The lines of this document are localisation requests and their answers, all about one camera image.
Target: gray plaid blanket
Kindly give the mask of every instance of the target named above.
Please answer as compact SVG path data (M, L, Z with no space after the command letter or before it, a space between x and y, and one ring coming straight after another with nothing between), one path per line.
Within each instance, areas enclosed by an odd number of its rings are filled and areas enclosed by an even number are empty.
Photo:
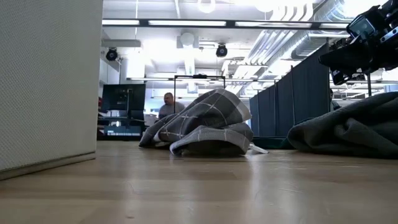
M294 126L294 148L366 157L398 157L398 92L366 98Z
M198 97L179 114L167 116L147 128L140 147L171 144L175 155L235 156L245 154L253 132L243 123L248 108L224 89Z

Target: wooden floor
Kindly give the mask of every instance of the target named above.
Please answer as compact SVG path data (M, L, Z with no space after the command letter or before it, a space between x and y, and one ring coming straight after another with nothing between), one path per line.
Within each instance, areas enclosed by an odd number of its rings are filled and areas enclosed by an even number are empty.
M97 159L0 182L0 223L398 223L398 162L272 151L193 159L99 142Z

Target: man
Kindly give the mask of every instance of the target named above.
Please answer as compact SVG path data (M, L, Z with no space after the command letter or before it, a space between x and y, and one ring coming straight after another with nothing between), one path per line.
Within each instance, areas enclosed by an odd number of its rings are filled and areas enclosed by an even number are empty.
M341 108L341 106L332 99L333 99L333 90L330 89L330 111L335 111Z
M164 105L159 110L159 119L162 119L170 114L174 114L174 104L175 113L179 113L185 109L182 103L174 102L173 94L166 93L164 95Z

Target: security camera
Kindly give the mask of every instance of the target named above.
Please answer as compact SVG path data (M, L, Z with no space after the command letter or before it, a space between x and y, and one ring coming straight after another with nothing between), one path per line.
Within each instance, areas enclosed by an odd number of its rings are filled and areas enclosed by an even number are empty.
M216 51L217 57L225 57L228 53L228 49L225 47L225 44L218 44L218 48Z
M108 61L113 62L118 58L118 51L116 49L116 47L111 47L109 48L108 53L106 54L106 59L108 59Z

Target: computer screen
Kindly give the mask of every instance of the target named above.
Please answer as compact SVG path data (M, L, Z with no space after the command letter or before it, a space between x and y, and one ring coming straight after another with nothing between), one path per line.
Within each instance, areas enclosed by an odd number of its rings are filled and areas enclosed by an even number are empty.
M104 85L102 93L102 110L143 111L145 103L145 84Z

